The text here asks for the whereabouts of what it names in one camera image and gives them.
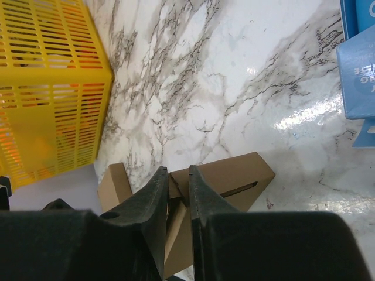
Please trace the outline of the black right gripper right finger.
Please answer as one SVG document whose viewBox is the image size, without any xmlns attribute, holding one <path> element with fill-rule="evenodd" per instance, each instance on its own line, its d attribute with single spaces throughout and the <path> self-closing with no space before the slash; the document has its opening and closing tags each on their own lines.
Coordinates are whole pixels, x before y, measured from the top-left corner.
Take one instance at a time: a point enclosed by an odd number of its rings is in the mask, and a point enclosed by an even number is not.
<svg viewBox="0 0 375 281">
<path fill-rule="evenodd" d="M 344 220 L 320 211 L 242 212 L 189 169 L 195 280 L 370 280 Z"/>
</svg>

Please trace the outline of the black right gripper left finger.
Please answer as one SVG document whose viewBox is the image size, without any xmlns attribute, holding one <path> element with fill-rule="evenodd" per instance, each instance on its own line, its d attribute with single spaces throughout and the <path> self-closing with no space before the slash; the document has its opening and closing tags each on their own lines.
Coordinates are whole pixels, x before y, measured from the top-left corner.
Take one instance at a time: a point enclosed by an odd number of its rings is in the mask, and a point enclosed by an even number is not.
<svg viewBox="0 0 375 281">
<path fill-rule="evenodd" d="M 2 280 L 162 280 L 168 171 L 96 215 L 62 201 L 1 211 Z"/>
</svg>

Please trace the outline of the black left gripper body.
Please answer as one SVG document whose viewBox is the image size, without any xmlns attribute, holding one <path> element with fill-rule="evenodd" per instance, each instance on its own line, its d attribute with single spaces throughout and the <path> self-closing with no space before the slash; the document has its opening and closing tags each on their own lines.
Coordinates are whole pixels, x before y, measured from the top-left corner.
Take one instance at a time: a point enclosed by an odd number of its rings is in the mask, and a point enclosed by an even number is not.
<svg viewBox="0 0 375 281">
<path fill-rule="evenodd" d="M 11 182 L 8 177 L 0 177 L 0 210 L 10 210 L 9 198 L 12 195 Z"/>
</svg>

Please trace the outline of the brown cardboard box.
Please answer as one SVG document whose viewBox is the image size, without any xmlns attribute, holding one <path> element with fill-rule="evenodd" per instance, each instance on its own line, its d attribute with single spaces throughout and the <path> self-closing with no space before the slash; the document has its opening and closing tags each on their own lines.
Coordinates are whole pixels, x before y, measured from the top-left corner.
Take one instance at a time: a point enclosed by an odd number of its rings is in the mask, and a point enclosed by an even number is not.
<svg viewBox="0 0 375 281">
<path fill-rule="evenodd" d="M 109 165 L 98 186 L 103 212 L 107 212 L 133 195 L 123 163 Z"/>
<path fill-rule="evenodd" d="M 198 169 L 216 193 L 241 211 L 248 211 L 275 177 L 257 152 L 202 164 Z M 169 172 L 168 186 L 165 279 L 193 265 L 189 169 Z"/>
</svg>

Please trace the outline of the folded brown cardboard box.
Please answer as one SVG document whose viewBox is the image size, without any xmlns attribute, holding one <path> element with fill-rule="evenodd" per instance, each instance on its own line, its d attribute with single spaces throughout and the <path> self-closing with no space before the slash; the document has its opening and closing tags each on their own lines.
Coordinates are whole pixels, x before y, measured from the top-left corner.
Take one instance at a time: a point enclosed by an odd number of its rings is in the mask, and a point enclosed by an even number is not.
<svg viewBox="0 0 375 281">
<path fill-rule="evenodd" d="M 109 165 L 98 186 L 103 212 L 107 212 L 133 195 L 123 163 Z"/>
</svg>

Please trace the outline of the blue small box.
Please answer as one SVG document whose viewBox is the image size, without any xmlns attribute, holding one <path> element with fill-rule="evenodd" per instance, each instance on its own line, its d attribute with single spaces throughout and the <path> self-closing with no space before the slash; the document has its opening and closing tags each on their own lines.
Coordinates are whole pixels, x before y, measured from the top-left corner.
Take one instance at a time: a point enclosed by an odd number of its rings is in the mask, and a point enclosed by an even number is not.
<svg viewBox="0 0 375 281">
<path fill-rule="evenodd" d="M 364 120 L 354 148 L 374 148 L 374 1 L 341 1 L 345 41 L 337 47 L 346 119 Z"/>
</svg>

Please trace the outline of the yellow plastic shopping basket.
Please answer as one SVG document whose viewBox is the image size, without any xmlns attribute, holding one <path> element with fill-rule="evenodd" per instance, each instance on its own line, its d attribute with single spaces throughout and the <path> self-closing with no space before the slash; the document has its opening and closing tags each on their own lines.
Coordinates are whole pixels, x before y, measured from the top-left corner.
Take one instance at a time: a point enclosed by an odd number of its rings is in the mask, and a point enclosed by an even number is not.
<svg viewBox="0 0 375 281">
<path fill-rule="evenodd" d="M 95 161 L 112 81 L 83 1 L 1 2 L 1 175 L 13 189 Z"/>
</svg>

